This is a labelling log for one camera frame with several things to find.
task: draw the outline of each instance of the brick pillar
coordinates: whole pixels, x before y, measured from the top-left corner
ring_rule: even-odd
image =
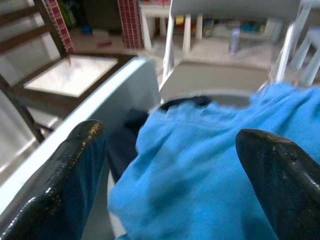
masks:
[[[72,43],[65,20],[58,6],[57,0],[45,0],[45,4],[50,14],[51,20],[63,42],[66,52],[69,54],[74,54],[75,48]]]
[[[129,49],[144,47],[138,0],[117,0],[122,24],[124,45]]]

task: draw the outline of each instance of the white panel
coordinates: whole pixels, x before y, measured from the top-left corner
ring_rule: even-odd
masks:
[[[30,80],[24,88],[77,98],[117,63],[115,58],[71,56]]]

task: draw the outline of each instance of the wooden chair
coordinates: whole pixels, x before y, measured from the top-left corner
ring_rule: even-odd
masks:
[[[31,30],[0,40],[0,57],[17,51],[22,46],[32,45],[44,36],[50,37],[58,51],[58,57],[48,62],[40,62],[17,82],[11,82],[1,71],[1,90],[9,97],[30,127],[38,126],[28,114],[28,108],[66,118],[81,102],[106,81],[113,73],[126,64],[132,55],[107,53],[67,54],[60,36],[42,0],[34,0],[34,5],[0,15],[0,28],[15,28],[15,24],[40,15],[42,25]],[[27,54],[18,55],[28,61]]]

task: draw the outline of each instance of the white table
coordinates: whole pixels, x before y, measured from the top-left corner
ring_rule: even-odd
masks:
[[[167,34],[166,18],[169,17],[170,6],[160,4],[140,4],[141,18],[142,18],[142,32],[144,48],[152,49],[150,32],[148,28],[147,18],[160,18],[160,35],[165,37]],[[196,19],[196,39],[202,39],[202,21],[203,16],[198,15]],[[186,15],[184,20],[184,34],[183,34],[183,52],[185,54],[190,52],[191,39],[191,16]]]

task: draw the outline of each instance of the blue fabric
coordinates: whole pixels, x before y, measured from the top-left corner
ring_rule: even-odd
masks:
[[[280,83],[244,109],[187,102],[155,111],[110,195],[121,239],[276,239],[236,153],[243,128],[288,138],[319,163],[320,89]]]

